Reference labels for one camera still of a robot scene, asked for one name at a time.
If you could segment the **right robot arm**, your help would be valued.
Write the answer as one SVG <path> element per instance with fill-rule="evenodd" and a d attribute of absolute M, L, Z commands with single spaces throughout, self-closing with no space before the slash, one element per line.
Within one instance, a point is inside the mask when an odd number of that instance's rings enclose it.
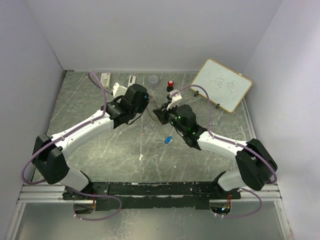
<path fill-rule="evenodd" d="M 260 191 L 266 184 L 277 181 L 277 164 L 258 139 L 237 141 L 217 135 L 197 123 L 196 115 L 187 105 L 153 110 L 162 125 L 170 124 L 191 148 L 220 154 L 235 160 L 237 168 L 221 173 L 212 186 L 212 193 L 223 199 L 233 189 L 249 187 Z"/>

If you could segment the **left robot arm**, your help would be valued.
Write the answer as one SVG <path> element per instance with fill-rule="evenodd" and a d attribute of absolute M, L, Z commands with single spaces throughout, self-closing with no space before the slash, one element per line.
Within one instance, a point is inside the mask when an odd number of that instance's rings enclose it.
<path fill-rule="evenodd" d="M 114 130 L 122 124 L 131 124 L 149 103 L 147 89 L 131 85 L 124 95 L 103 105 L 96 113 L 77 125 L 48 136 L 43 133 L 35 140 L 32 164 L 44 180 L 52 185 L 61 183 L 75 190 L 81 199 L 89 199 L 94 192 L 93 182 L 82 171 L 67 164 L 67 158 L 79 147 L 98 135 Z"/>

